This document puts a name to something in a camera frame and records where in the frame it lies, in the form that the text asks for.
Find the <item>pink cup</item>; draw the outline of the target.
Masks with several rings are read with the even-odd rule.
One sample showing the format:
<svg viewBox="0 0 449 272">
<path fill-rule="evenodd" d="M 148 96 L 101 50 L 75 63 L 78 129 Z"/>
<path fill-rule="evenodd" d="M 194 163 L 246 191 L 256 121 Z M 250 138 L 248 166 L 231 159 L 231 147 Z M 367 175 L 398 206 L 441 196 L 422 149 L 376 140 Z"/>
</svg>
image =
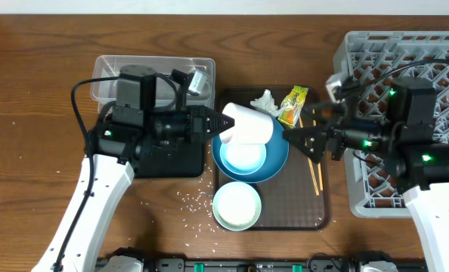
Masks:
<svg viewBox="0 0 449 272">
<path fill-rule="evenodd" d="M 234 103 L 228 103 L 222 113 L 234 120 L 234 126 L 219 135 L 223 144 L 266 144 L 270 141 L 274 123 L 269 115 Z"/>
</svg>

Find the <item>dark blue plate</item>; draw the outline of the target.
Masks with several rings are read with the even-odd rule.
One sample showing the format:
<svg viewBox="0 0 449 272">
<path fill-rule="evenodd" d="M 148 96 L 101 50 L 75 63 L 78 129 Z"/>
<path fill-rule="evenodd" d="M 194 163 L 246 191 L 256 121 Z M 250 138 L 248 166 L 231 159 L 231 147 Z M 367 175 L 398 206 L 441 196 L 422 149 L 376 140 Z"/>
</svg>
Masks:
<svg viewBox="0 0 449 272">
<path fill-rule="evenodd" d="M 211 143 L 212 156 L 220 172 L 228 176 L 231 180 L 250 184 L 260 183 L 277 175 L 286 163 L 290 148 L 288 142 L 282 136 L 284 131 L 283 126 L 276 119 L 272 119 L 272 121 L 274 131 L 270 141 L 265 145 L 267 152 L 265 162 L 257 172 L 249 175 L 237 175 L 226 169 L 219 155 L 221 140 L 219 136 L 213 138 Z"/>
</svg>

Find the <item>light blue bowl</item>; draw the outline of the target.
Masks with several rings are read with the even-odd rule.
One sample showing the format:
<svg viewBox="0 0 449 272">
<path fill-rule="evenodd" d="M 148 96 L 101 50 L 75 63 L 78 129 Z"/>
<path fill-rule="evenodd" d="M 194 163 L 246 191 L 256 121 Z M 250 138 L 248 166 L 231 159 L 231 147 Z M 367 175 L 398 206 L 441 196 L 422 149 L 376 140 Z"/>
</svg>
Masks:
<svg viewBox="0 0 449 272">
<path fill-rule="evenodd" d="M 219 155 L 228 171 L 251 175 L 265 164 L 267 151 L 264 144 L 222 144 Z"/>
</svg>

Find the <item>white tissue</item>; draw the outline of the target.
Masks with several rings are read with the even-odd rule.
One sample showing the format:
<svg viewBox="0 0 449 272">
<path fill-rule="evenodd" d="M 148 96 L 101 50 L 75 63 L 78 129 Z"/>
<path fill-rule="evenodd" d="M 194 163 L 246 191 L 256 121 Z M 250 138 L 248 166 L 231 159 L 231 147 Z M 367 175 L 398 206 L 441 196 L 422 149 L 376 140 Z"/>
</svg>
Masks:
<svg viewBox="0 0 449 272">
<path fill-rule="evenodd" d="M 269 89 L 265 89 L 263 95 L 258 99 L 252 100 L 250 105 L 257 111 L 268 113 L 273 117 L 278 117 L 283 112 L 283 110 L 275 104 Z"/>
</svg>

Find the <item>green bowl with rice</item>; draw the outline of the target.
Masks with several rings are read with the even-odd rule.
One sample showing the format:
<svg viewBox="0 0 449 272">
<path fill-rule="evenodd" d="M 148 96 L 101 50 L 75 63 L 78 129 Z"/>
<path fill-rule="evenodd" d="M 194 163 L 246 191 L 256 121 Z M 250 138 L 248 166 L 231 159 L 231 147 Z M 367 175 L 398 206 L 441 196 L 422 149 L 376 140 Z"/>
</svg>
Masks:
<svg viewBox="0 0 449 272">
<path fill-rule="evenodd" d="M 213 217 L 226 230 L 250 229 L 261 212 L 262 200 L 258 191 L 243 182 L 229 182 L 221 186 L 213 197 Z"/>
</svg>

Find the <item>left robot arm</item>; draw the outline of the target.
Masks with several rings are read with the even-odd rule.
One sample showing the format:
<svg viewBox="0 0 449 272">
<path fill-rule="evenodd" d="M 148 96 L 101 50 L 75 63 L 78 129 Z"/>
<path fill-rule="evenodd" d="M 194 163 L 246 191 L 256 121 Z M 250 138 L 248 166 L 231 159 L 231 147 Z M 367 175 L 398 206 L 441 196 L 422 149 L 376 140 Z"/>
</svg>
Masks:
<svg viewBox="0 0 449 272">
<path fill-rule="evenodd" d="M 85 142 L 79 180 L 36 271 L 93 271 L 111 219 L 136 178 L 195 178 L 208 141 L 234 119 L 205 105 L 187 104 L 199 73 L 165 75 L 142 65 L 123 66 L 116 99 L 105 104 L 94 128 L 76 119 Z"/>
</svg>

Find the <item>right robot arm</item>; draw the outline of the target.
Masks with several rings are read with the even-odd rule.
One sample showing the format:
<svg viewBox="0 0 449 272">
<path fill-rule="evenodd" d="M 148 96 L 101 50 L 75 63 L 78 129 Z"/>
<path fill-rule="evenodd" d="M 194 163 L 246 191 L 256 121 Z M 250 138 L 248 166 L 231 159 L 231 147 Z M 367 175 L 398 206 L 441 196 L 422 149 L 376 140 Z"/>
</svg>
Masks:
<svg viewBox="0 0 449 272">
<path fill-rule="evenodd" d="M 436 90 L 427 79 L 393 79 L 386 117 L 374 121 L 356 114 L 365 89 L 352 81 L 333 88 L 334 117 L 289 129 L 283 139 L 315 163 L 326 150 L 335 160 L 347 149 L 379 156 L 410 211 L 428 270 L 449 271 L 449 144 L 433 139 Z"/>
</svg>

